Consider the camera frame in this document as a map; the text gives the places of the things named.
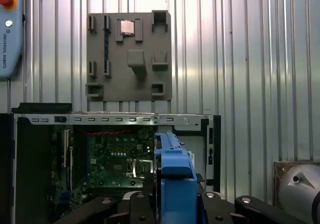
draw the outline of red emergency stop button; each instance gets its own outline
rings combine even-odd
[[[0,5],[3,5],[5,8],[11,8],[15,4],[15,0],[0,0]]]

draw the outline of blue robot part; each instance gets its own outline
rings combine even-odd
[[[161,222],[194,224],[196,217],[197,178],[191,157],[172,132],[156,133],[161,149]]]
[[[0,79],[9,78],[22,50],[23,0],[0,0]]]

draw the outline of gray slot holder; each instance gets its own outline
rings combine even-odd
[[[87,33],[86,95],[90,101],[172,98],[167,11],[89,14]]]
[[[97,63],[95,61],[89,61],[89,69],[88,69],[88,75],[91,78],[96,78],[97,77]]]
[[[98,83],[86,84],[85,94],[89,98],[101,99],[104,96],[104,86]]]

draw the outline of screw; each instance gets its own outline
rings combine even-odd
[[[110,200],[103,200],[102,204],[109,204],[111,201]]]
[[[142,198],[144,197],[145,195],[143,195],[142,193],[139,193],[138,195],[136,195],[138,198]]]
[[[246,197],[244,197],[244,198],[242,198],[241,199],[244,203],[250,203],[251,202],[251,200],[249,199],[249,198],[246,198]]]
[[[207,194],[205,194],[207,197],[209,197],[209,198],[213,198],[214,196],[215,196],[215,194],[213,194],[213,193],[211,193],[211,192],[209,192],[209,193],[207,193]]]
[[[11,20],[7,20],[5,22],[5,26],[7,26],[8,28],[10,28],[12,25],[14,25],[14,23]]]

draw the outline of red cable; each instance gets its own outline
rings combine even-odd
[[[118,131],[118,132],[84,132],[85,135],[119,135],[122,133],[130,133],[128,130]]]

